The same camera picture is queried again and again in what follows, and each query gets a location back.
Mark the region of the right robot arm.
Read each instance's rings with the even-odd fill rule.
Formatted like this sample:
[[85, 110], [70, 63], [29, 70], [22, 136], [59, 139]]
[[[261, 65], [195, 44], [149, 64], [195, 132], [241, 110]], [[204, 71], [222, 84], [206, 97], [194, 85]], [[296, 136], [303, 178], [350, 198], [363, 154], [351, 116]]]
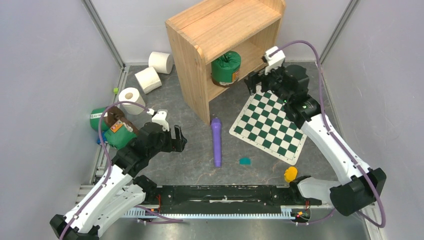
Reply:
[[251, 72], [244, 80], [250, 94], [270, 92], [283, 103], [283, 111], [329, 162], [337, 180], [321, 180], [305, 175], [290, 184], [289, 199], [302, 204], [316, 199], [331, 204], [349, 216], [377, 203], [387, 180], [381, 168], [372, 168], [354, 153], [331, 125], [320, 103], [309, 95], [310, 78], [300, 65], [281, 66], [270, 72]]

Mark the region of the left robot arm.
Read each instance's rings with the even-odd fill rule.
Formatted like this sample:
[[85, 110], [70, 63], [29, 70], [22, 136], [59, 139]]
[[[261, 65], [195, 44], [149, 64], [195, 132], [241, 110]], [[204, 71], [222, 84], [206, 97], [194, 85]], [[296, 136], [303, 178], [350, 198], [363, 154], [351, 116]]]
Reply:
[[60, 240], [98, 240], [126, 212], [157, 198], [157, 185], [139, 172], [158, 153], [182, 152], [187, 143], [181, 127], [169, 130], [154, 122], [146, 123], [139, 134], [119, 149], [97, 184], [65, 215], [56, 214], [49, 222]]

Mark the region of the green roll orange label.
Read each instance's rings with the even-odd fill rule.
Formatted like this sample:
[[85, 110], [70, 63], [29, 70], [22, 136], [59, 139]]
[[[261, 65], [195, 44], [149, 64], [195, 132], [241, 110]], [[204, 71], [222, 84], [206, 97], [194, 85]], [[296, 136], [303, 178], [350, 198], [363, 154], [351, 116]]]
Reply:
[[117, 150], [125, 147], [138, 135], [138, 128], [125, 117], [120, 118], [105, 132], [108, 144]]

